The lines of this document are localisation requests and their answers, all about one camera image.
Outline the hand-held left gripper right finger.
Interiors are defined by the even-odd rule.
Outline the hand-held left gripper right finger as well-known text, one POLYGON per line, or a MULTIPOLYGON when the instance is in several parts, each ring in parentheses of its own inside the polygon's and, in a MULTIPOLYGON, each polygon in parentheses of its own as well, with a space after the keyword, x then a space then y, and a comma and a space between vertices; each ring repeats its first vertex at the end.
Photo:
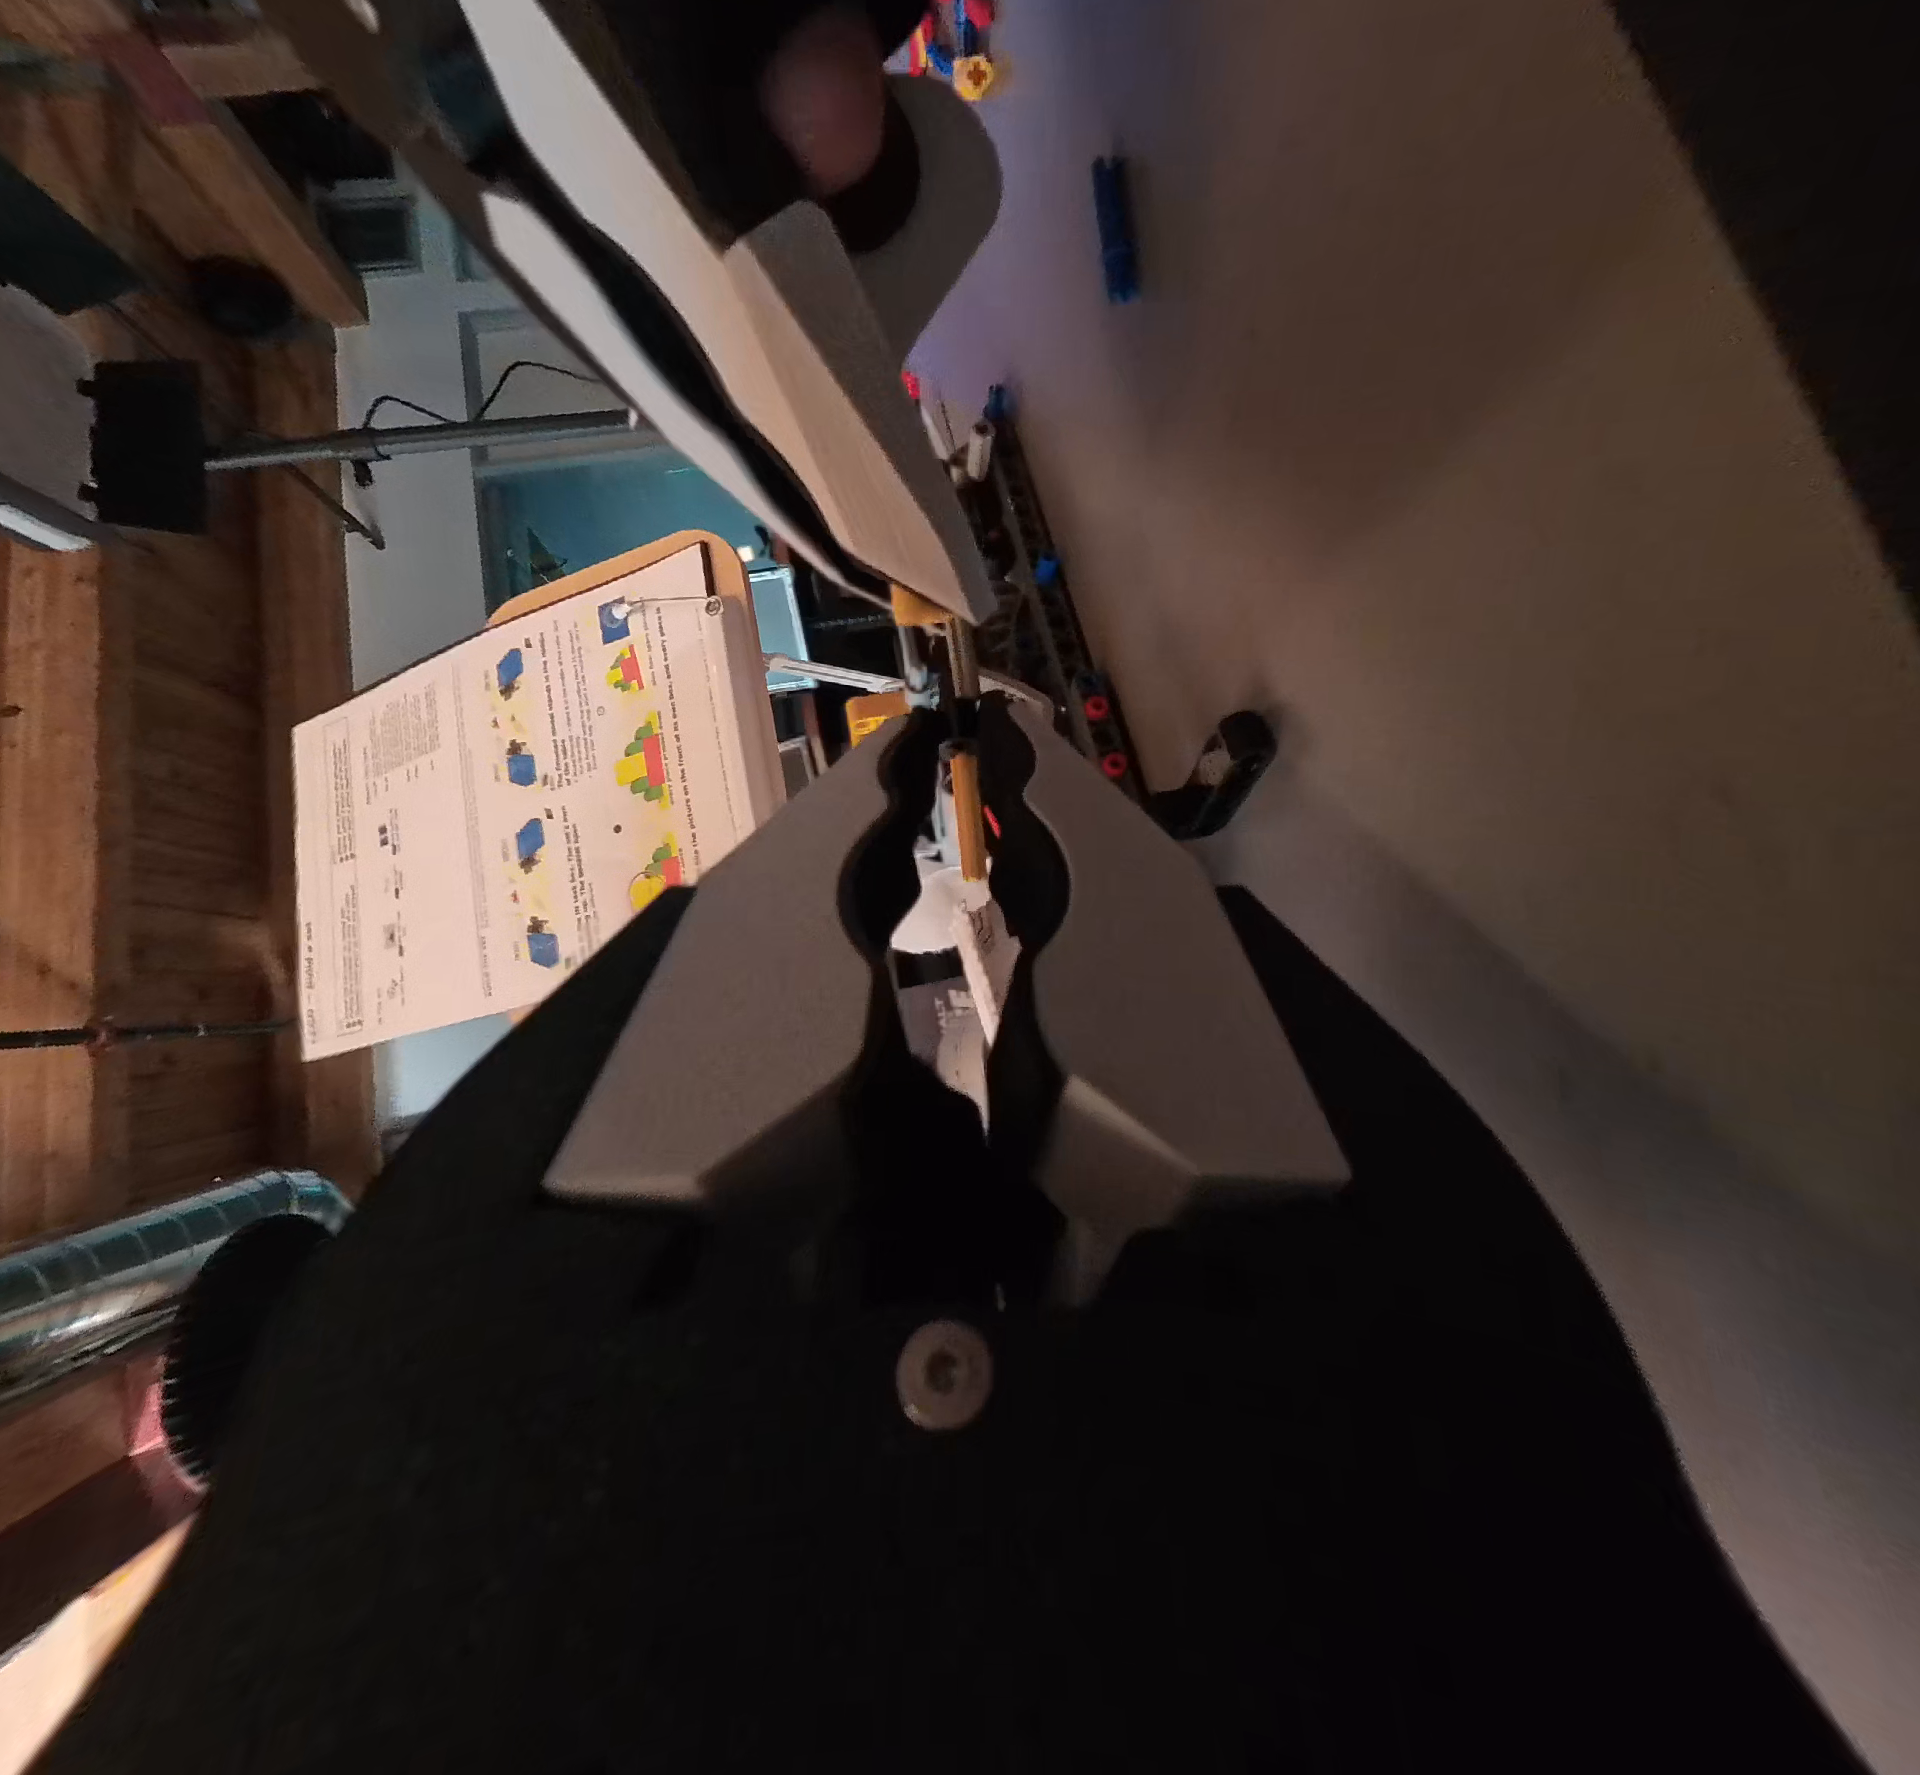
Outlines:
POLYGON ((1027 701, 980 709, 1019 941, 988 1137, 1060 1215, 1086 1301, 1139 1235, 1345 1191, 1353 1167, 1212 881, 1027 701))

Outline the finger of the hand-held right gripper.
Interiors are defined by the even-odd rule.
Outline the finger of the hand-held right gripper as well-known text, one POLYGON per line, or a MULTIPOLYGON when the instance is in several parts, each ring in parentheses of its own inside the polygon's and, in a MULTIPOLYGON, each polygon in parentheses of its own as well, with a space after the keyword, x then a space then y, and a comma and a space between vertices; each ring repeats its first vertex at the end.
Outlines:
POLYGON ((482 196, 482 214, 493 254, 666 444, 832 577, 877 595, 905 583, 900 476, 780 302, 703 258, 695 304, 718 310, 704 346, 568 204, 482 196))
POLYGON ((996 224, 1001 164, 976 108, 940 82, 893 76, 894 118, 917 166, 900 228, 852 252, 828 210, 794 200, 734 232, 679 164, 653 92, 621 60, 590 0, 454 0, 526 174, 486 174, 482 196, 568 204, 631 256, 704 346, 718 310, 697 306, 697 264, 723 258, 774 304, 845 384, 905 488, 905 583, 979 623, 995 581, 905 388, 911 350, 996 224))

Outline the person's right hand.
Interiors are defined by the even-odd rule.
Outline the person's right hand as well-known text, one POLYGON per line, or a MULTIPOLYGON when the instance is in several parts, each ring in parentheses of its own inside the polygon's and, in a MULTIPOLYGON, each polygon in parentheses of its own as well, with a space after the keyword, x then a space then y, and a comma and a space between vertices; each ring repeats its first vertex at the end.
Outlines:
POLYGON ((864 12, 810 12, 773 50, 758 80, 763 116, 809 196, 828 204, 862 184, 886 142, 886 72, 864 12))

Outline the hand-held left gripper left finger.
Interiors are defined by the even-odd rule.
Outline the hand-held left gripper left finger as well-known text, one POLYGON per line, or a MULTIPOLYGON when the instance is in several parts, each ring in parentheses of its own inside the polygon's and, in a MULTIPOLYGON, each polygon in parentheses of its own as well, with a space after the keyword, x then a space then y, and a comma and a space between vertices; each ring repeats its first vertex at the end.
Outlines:
POLYGON ((948 1093, 912 1055, 893 943, 944 723, 905 717, 703 875, 546 1167, 556 1201, 948 1253, 948 1093))

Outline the lego car chassis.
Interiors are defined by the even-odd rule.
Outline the lego car chassis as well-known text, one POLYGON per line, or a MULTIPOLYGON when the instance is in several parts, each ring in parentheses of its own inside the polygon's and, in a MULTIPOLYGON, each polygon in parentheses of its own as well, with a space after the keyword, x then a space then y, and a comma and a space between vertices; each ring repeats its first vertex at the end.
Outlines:
POLYGON ((983 412, 964 420, 932 384, 905 376, 905 388, 992 579, 996 611, 974 631, 976 655, 1042 695, 1057 731, 1143 803, 1140 755, 1075 601, 1011 390, 992 386, 983 412))

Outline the silver ventilation duct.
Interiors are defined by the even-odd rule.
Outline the silver ventilation duct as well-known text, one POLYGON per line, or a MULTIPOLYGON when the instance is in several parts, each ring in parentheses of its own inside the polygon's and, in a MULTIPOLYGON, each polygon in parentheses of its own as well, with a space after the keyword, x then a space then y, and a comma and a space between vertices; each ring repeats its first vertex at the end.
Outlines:
POLYGON ((2 1413, 157 1343, 212 1255, 264 1219, 337 1231, 354 1199, 303 1167, 267 1167, 2 1255, 2 1413))

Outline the blue lego axle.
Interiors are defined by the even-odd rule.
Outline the blue lego axle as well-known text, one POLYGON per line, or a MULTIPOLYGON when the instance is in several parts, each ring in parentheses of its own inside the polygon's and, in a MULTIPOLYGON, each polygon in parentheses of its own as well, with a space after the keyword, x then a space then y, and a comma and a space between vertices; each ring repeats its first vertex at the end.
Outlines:
POLYGON ((1110 304, 1140 300, 1140 232, 1133 178, 1122 156, 1098 156, 1091 168, 1103 290, 1110 304))

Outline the black angled lego piece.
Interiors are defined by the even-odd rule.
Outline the black angled lego piece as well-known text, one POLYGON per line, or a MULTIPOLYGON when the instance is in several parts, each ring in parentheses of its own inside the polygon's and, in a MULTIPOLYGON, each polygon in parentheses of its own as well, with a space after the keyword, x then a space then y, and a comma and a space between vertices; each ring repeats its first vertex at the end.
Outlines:
POLYGON ((1224 715, 1202 745, 1186 781, 1149 795, 1151 817, 1178 841, 1224 831, 1281 751, 1268 715, 1239 709, 1224 715))

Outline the yellow lego connector grey axle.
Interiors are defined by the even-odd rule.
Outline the yellow lego connector grey axle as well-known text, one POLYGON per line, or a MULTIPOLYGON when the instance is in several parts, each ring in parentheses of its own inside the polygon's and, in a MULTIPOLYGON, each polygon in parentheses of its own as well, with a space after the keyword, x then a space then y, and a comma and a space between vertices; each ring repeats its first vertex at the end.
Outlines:
POLYGON ((940 705, 956 727, 971 725, 983 697, 973 625, 912 587, 891 587, 891 611, 908 699, 940 705))

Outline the black wall speaker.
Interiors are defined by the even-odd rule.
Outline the black wall speaker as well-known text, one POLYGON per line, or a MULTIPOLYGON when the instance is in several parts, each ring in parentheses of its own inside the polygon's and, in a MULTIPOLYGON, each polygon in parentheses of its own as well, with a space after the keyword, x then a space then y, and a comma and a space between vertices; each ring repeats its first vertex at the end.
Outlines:
POLYGON ((200 366, 103 360, 83 392, 92 404, 89 486, 101 526, 204 538, 210 496, 200 366))

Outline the printed task sheet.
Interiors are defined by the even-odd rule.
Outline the printed task sheet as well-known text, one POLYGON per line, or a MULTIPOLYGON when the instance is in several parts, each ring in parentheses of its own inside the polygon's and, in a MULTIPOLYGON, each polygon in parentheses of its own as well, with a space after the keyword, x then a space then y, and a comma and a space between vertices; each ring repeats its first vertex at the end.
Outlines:
POLYGON ((531 1011, 787 801, 748 565, 681 532, 293 731, 301 1053, 531 1011))

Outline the grey metal pole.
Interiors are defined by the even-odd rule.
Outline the grey metal pole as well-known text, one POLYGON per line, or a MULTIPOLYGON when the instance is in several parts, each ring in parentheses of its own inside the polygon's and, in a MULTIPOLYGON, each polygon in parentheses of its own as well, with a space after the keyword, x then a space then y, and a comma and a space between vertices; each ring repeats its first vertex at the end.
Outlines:
POLYGON ((210 474, 241 474, 307 464, 375 464, 409 456, 490 448, 558 448, 634 444, 651 434, 631 412, 580 412, 485 422, 429 422, 397 428, 354 428, 337 434, 235 444, 204 458, 210 474))

